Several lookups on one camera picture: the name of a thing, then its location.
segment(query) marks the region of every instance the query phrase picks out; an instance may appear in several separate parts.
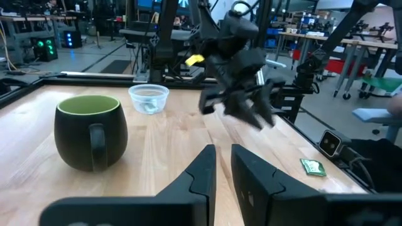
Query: computer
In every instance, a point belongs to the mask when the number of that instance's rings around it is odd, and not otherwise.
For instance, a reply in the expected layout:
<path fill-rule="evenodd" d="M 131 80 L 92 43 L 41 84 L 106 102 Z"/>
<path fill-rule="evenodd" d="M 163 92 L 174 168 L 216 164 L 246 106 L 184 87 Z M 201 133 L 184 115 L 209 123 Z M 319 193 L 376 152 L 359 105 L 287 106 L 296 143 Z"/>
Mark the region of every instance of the computer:
<path fill-rule="evenodd" d="M 154 11 L 159 12 L 161 11 L 161 2 L 162 0 L 154 0 Z M 139 10 L 151 10 L 152 8 L 152 0 L 137 0 L 136 1 L 136 9 Z M 177 9 L 178 16 L 189 16 L 190 10 L 188 8 L 188 0 L 179 0 L 178 1 L 178 9 Z"/>

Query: clear plastic bowl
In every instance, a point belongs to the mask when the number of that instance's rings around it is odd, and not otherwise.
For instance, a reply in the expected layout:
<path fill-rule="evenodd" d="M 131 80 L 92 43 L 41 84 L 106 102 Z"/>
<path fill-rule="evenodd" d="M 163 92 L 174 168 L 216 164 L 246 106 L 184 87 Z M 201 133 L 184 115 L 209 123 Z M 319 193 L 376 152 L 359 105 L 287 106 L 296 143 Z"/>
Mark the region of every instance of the clear plastic bowl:
<path fill-rule="evenodd" d="M 161 85 L 143 84 L 130 87 L 128 93 L 138 112 L 152 115 L 165 108 L 169 89 Z"/>

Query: floor mat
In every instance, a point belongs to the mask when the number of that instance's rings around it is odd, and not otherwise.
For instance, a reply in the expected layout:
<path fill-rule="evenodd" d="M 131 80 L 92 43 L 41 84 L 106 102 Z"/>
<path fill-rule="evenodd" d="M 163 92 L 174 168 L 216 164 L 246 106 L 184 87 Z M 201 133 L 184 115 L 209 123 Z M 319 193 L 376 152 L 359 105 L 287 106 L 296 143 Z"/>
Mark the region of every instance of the floor mat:
<path fill-rule="evenodd" d="M 123 74 L 127 67 L 130 67 L 129 60 L 114 60 L 111 64 L 104 68 L 101 73 Z"/>

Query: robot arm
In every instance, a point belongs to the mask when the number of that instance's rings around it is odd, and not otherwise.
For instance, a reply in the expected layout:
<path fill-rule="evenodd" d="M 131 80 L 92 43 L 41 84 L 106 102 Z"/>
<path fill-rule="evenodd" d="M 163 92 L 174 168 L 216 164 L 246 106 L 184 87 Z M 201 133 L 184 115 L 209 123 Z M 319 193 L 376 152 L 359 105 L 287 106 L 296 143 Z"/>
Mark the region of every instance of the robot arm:
<path fill-rule="evenodd" d="M 347 16 L 340 22 L 327 41 L 307 58 L 306 62 L 297 67 L 298 75 L 293 81 L 297 87 L 309 89 L 313 83 L 314 74 L 326 66 L 330 53 L 342 41 L 350 29 L 364 16 L 371 12 L 379 3 L 387 4 L 394 9 L 395 27 L 398 40 L 402 33 L 402 1 L 400 0 L 354 0 Z M 395 71 L 402 75 L 402 44 L 399 41 L 396 54 Z"/>

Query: yellow tag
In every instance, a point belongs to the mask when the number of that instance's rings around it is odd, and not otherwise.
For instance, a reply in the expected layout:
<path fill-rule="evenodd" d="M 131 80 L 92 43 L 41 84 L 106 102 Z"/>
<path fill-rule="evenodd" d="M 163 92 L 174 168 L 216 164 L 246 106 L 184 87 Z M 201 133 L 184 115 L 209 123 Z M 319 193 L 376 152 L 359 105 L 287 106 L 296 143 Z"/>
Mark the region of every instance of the yellow tag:
<path fill-rule="evenodd" d="M 195 63 L 203 62 L 205 58 L 202 55 L 192 55 L 186 60 L 188 66 L 193 66 Z"/>

